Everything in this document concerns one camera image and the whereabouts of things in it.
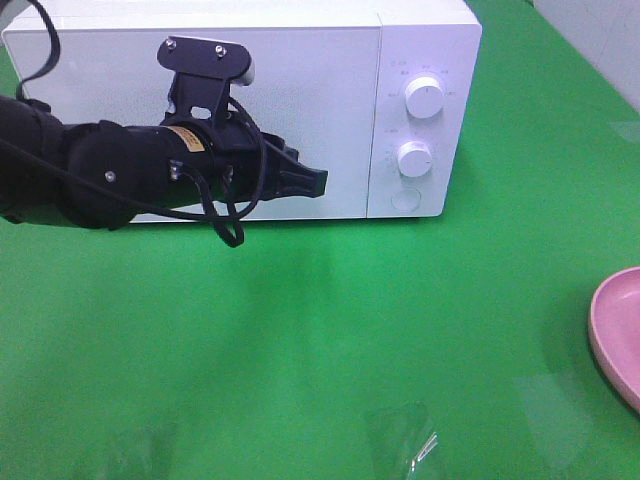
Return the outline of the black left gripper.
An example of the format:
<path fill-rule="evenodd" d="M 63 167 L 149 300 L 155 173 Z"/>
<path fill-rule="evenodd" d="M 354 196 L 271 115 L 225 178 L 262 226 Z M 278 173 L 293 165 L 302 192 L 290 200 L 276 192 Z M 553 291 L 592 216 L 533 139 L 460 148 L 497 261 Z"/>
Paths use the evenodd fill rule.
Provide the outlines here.
<path fill-rule="evenodd" d="M 172 35 L 160 44 L 157 60 L 174 72 L 170 108 L 162 124 L 198 133 L 219 158 L 216 172 L 231 166 L 237 176 L 244 176 L 248 185 L 236 195 L 238 200 L 325 194 L 328 172 L 303 165 L 299 152 L 281 137 L 261 135 L 250 115 L 231 97 L 232 84 L 246 86 L 253 81 L 253 60 L 244 46 Z"/>

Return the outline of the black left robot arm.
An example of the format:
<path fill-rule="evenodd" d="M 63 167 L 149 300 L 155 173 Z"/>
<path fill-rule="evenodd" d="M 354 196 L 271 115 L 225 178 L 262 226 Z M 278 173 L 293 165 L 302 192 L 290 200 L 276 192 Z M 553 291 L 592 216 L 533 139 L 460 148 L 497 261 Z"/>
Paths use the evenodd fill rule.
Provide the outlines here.
<path fill-rule="evenodd" d="M 118 229 L 149 213 L 209 224 L 238 243 L 259 202 L 324 194 L 327 172 L 301 164 L 231 96 L 252 80 L 243 46 L 171 36 L 157 59 L 174 74 L 157 126 L 66 125 L 46 103 L 2 98 L 3 219 Z"/>

